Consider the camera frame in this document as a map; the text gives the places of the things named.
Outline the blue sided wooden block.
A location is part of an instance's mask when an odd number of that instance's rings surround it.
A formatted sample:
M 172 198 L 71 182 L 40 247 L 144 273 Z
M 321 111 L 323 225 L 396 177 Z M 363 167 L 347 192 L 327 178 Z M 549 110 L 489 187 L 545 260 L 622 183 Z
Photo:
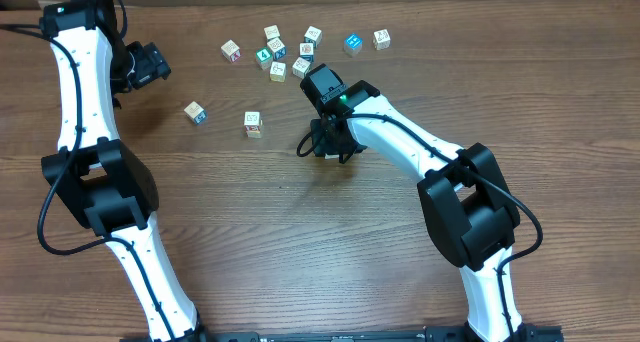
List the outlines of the blue sided wooden block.
M 207 119 L 206 110 L 196 101 L 192 101 L 187 105 L 184 108 L 184 112 L 195 125 L 199 125 Z

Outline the red E wooden block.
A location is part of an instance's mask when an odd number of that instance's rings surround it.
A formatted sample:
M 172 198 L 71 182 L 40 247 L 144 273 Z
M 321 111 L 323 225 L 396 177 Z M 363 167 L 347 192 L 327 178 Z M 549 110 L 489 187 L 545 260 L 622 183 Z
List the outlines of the red E wooden block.
M 262 119 L 258 111 L 246 111 L 244 116 L 245 131 L 261 131 Z

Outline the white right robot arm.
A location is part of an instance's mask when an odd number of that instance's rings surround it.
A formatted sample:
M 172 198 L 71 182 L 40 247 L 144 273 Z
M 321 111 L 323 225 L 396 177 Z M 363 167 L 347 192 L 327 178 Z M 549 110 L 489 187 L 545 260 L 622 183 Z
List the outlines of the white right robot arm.
M 459 268 L 470 341 L 522 341 L 524 325 L 510 269 L 520 215 L 492 152 L 444 141 L 399 113 L 365 81 L 347 86 L 328 66 L 311 70 L 300 87 L 318 112 L 310 153 L 346 163 L 371 148 L 416 183 L 428 235 Z

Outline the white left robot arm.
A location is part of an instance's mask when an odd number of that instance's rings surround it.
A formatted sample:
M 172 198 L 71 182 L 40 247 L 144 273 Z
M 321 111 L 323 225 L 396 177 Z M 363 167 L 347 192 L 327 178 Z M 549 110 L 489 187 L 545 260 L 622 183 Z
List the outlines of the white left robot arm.
M 43 10 L 39 26 L 56 58 L 62 110 L 57 151 L 41 160 L 45 200 L 60 198 L 94 232 L 95 245 L 119 260 L 146 316 L 147 340 L 204 341 L 206 328 L 160 237 L 155 181 L 116 127 L 116 96 L 171 72 L 155 44 L 125 43 L 120 2 L 69 0 Z

